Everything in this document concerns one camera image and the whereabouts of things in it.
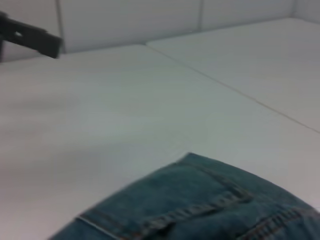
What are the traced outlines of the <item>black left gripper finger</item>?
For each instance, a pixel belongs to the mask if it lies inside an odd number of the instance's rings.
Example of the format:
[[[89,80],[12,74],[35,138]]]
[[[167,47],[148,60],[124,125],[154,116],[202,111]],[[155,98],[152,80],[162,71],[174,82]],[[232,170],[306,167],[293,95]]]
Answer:
[[[55,36],[42,28],[38,28],[8,17],[0,13],[0,53],[3,53],[4,42],[19,45],[43,56],[57,59],[63,44],[61,37]]]

